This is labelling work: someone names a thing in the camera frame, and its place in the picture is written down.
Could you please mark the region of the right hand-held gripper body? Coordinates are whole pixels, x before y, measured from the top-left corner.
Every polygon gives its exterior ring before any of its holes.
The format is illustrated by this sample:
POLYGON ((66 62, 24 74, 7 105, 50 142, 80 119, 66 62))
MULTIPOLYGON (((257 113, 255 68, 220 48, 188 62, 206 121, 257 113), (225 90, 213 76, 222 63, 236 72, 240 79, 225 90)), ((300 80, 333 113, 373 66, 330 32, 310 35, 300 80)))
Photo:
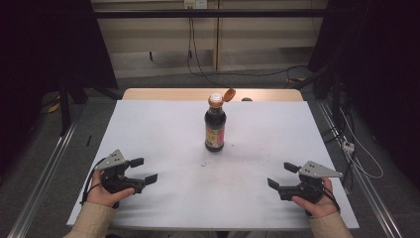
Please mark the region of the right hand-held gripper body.
POLYGON ((300 183, 296 186, 279 186, 278 193, 281 200, 291 201, 293 196, 299 196, 312 203, 317 203, 324 195, 322 178, 341 178, 342 173, 325 166, 308 161, 300 167, 297 173, 300 183))

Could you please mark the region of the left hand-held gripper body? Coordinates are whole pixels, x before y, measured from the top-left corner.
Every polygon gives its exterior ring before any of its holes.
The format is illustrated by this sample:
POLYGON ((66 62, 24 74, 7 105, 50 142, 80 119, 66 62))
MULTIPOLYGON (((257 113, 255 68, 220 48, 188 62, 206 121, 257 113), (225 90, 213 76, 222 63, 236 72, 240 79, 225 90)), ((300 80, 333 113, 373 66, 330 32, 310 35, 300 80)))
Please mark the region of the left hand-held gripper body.
POLYGON ((131 187, 135 193, 142 192, 146 186, 143 179, 125 176, 126 169, 130 168, 130 161, 124 158, 120 150, 115 150, 95 166, 95 171, 102 172, 101 183, 106 190, 116 193, 131 187))

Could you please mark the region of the dark sauce bottle orange cap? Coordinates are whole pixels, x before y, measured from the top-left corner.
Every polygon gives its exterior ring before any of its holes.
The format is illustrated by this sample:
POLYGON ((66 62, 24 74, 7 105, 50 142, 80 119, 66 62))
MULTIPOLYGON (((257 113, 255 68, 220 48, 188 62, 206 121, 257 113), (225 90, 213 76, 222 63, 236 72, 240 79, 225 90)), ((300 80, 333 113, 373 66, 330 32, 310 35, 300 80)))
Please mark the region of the dark sauce bottle orange cap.
POLYGON ((209 108, 205 113, 205 147, 212 153, 220 152, 224 147, 225 124, 227 120, 223 103, 229 102, 236 90, 229 88, 224 94, 212 93, 208 98, 209 108))

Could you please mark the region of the person's left hand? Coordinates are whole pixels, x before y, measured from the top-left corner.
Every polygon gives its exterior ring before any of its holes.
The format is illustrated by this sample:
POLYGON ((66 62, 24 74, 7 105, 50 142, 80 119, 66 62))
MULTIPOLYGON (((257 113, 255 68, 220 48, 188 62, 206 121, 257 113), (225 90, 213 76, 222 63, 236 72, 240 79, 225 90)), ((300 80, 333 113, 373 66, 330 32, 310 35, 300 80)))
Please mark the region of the person's left hand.
POLYGON ((103 187, 101 183, 101 176, 101 172, 94 172, 91 181, 91 188, 89 189, 86 198, 87 202, 113 207, 115 203, 135 193, 135 190, 131 187, 118 191, 116 193, 110 193, 103 187))

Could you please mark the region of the person's right hand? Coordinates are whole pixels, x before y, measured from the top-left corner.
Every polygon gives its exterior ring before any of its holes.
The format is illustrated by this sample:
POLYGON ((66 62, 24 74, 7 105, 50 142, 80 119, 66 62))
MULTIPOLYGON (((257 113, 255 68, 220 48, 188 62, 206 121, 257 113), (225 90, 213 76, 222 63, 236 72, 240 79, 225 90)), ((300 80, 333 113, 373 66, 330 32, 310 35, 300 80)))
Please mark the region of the person's right hand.
POLYGON ((328 178, 322 178, 322 182, 324 185, 324 195, 317 203, 312 203, 299 196, 292 197, 292 201, 307 210, 313 218, 325 217, 338 211, 332 182, 328 178))

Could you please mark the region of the white board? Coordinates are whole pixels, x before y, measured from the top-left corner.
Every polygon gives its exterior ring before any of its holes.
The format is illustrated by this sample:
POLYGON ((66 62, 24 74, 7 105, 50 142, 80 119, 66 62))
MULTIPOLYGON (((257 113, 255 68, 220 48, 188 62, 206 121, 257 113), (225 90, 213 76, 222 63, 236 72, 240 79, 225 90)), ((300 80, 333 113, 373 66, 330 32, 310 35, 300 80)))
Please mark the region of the white board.
POLYGON ((116 104, 97 159, 120 150, 144 164, 129 178, 157 176, 142 193, 123 200, 118 228, 157 230, 295 230, 309 225, 302 208, 280 199, 267 182, 296 185, 284 163, 332 160, 308 104, 229 102, 225 146, 204 144, 205 101, 121 100, 116 104))

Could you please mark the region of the black metal stand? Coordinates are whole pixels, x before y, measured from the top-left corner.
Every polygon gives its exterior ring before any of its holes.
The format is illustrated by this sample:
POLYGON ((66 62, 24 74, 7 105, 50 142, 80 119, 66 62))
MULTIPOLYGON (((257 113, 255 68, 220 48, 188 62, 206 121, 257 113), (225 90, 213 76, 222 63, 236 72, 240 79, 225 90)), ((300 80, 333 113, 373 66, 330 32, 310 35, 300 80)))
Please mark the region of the black metal stand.
POLYGON ((59 105, 61 112, 61 136, 64 136, 71 124, 69 104, 68 104, 68 92, 66 87, 66 77, 63 76, 59 82, 59 105))

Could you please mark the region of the light wooden table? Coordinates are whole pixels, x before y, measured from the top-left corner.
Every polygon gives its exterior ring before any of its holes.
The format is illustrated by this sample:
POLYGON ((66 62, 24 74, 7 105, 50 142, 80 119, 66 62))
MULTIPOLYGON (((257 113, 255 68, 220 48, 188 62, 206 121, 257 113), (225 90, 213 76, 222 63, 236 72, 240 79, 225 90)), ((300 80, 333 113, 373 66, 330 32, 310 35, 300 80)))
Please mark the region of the light wooden table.
MULTIPOLYGON (((129 88, 124 92, 124 100, 207 100, 212 93, 224 94, 226 88, 129 88)), ((252 89, 239 88, 233 101, 249 97, 253 101, 302 101, 296 89, 252 89)))

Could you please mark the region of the black curtain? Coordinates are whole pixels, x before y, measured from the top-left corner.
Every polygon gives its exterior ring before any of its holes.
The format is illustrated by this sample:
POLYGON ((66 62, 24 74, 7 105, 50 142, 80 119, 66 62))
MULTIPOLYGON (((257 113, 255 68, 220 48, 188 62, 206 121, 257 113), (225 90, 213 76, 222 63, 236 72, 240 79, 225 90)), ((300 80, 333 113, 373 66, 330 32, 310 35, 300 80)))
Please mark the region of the black curtain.
POLYGON ((335 74, 397 167, 420 187, 420 0, 328 0, 355 15, 323 19, 308 67, 317 71, 357 23, 335 74))
POLYGON ((115 88, 91 0, 0 0, 0 173, 17 161, 43 96, 115 88))

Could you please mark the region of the metal floor rail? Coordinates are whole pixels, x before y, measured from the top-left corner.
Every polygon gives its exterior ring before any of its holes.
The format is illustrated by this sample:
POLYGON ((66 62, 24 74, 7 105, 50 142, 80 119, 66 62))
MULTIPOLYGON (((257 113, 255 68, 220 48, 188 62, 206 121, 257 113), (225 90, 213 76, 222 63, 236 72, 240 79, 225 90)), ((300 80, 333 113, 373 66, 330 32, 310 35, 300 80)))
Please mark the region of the metal floor rail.
POLYGON ((59 137, 41 177, 38 179, 29 199, 19 213, 7 238, 26 238, 76 127, 77 122, 72 122, 65 133, 59 137))
POLYGON ((380 226, 382 227, 387 238, 403 238, 402 233, 397 228, 397 225, 386 208, 382 199, 379 197, 376 189, 371 183, 371 177, 364 171, 359 163, 357 157, 352 158, 352 155, 345 150, 342 150, 345 155, 346 161, 351 163, 352 173, 354 178, 358 181, 362 191, 364 192, 368 204, 372 208, 380 226))

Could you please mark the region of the black horizontal frame bar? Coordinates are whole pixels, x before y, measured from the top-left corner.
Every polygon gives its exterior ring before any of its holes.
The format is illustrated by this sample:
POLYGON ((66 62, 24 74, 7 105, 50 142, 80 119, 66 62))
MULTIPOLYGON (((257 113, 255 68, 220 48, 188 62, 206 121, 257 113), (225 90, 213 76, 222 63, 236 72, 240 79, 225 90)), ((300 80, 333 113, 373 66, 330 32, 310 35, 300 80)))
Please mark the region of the black horizontal frame bar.
POLYGON ((305 18, 325 17, 330 11, 325 9, 285 9, 285 10, 100 10, 94 15, 101 19, 114 18, 305 18))

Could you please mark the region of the white wall socket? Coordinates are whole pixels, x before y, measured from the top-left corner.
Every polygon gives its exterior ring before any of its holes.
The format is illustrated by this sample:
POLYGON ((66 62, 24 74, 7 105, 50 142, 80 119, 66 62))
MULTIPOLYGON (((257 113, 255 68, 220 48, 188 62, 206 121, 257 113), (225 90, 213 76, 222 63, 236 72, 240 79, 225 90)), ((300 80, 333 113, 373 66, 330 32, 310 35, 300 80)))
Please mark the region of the white wall socket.
POLYGON ((208 7, 207 0, 183 0, 185 9, 206 9, 208 7))

